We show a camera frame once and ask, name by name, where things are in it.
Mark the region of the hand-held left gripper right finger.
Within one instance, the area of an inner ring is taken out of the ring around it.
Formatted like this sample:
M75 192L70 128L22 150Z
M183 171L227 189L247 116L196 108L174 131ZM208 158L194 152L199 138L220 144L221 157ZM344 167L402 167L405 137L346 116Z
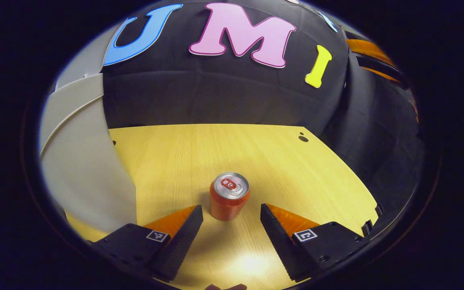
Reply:
M260 221L294 282L321 275L369 242L337 222L317 224L268 203L260 206Z

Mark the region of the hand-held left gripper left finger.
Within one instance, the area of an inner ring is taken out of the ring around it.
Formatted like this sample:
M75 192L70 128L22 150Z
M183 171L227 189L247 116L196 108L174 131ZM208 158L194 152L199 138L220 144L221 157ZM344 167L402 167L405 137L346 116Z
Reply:
M175 279L204 221L201 205L189 206L145 226L128 223L91 243L114 266L142 278Z

